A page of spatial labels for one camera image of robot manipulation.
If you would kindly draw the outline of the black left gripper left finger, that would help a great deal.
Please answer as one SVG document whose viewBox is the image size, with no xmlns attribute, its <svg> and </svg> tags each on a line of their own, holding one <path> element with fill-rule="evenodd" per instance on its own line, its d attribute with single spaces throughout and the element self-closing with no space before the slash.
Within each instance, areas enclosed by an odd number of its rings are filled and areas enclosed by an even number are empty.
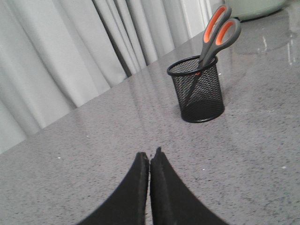
<svg viewBox="0 0 300 225">
<path fill-rule="evenodd" d="M 138 152 L 114 192 L 81 225 L 143 225 L 149 178 L 149 160 Z"/>
</svg>

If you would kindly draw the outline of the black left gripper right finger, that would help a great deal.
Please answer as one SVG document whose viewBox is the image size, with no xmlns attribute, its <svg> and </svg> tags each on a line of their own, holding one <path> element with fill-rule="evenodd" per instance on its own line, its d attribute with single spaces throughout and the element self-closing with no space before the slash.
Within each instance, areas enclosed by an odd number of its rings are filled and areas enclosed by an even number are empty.
<svg viewBox="0 0 300 225">
<path fill-rule="evenodd" d="M 150 200 L 155 225 L 227 224 L 188 189 L 161 147 L 150 162 Z"/>
</svg>

